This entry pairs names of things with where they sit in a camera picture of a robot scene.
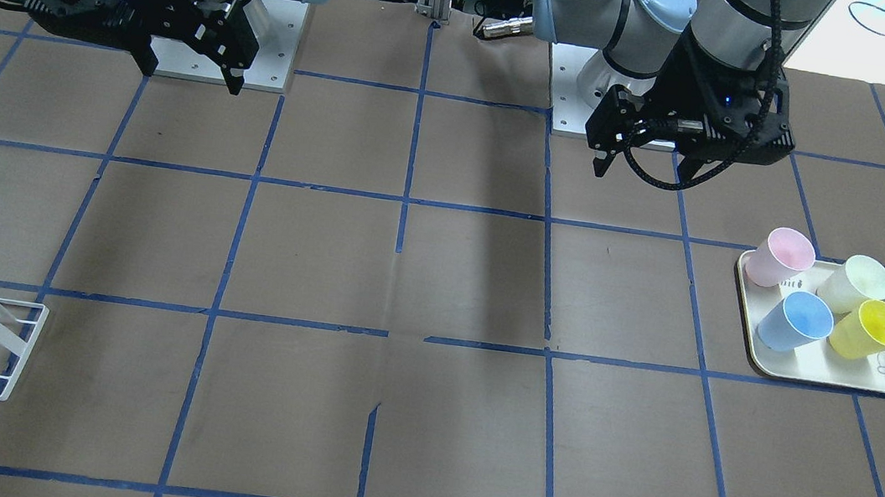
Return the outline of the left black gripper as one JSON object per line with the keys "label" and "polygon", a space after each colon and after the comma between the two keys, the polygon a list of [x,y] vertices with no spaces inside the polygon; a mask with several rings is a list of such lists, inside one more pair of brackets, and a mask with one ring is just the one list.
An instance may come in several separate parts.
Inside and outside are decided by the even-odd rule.
{"label": "left black gripper", "polygon": [[[655,85],[642,96],[624,85],[604,93],[586,123],[593,149],[593,173],[602,177],[637,126],[644,131],[633,144],[669,141],[685,157],[679,163],[676,191],[688,190],[725,172],[728,157],[750,133],[760,113],[769,73],[742,71],[695,55],[674,54]],[[720,162],[706,172],[704,166]]]}

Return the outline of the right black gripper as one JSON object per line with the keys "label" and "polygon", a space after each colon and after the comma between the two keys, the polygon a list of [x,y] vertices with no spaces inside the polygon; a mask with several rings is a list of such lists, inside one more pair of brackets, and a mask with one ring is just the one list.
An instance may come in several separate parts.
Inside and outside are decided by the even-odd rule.
{"label": "right black gripper", "polygon": [[256,32],[240,4],[209,10],[199,1],[33,0],[28,14],[51,33],[125,49],[143,76],[158,67],[152,37],[183,41],[221,65],[227,90],[237,96],[259,49]]}

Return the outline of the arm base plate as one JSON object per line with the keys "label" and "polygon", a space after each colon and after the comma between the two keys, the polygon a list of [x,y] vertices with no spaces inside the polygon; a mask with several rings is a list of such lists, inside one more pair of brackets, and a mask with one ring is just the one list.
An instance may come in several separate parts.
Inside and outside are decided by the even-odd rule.
{"label": "arm base plate", "polygon": [[571,44],[551,46],[549,84],[553,131],[586,139],[586,123],[604,93],[614,84],[624,85],[642,96],[655,85],[653,77],[634,79],[613,70],[599,49]]}
{"label": "arm base plate", "polygon": [[[293,58],[303,36],[311,6],[293,0],[253,0],[246,6],[260,48],[252,67],[245,70],[243,89],[283,94],[292,75]],[[172,80],[224,85],[220,67],[196,54],[180,40],[155,37],[157,76]]]}

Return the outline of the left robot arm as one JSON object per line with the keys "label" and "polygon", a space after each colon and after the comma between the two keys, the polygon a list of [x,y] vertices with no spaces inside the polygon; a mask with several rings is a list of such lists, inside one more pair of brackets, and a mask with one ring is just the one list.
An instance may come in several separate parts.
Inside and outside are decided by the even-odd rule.
{"label": "left robot arm", "polygon": [[784,61],[832,1],[534,0],[534,33],[611,74],[584,124],[594,174],[623,158],[681,192],[793,153]]}

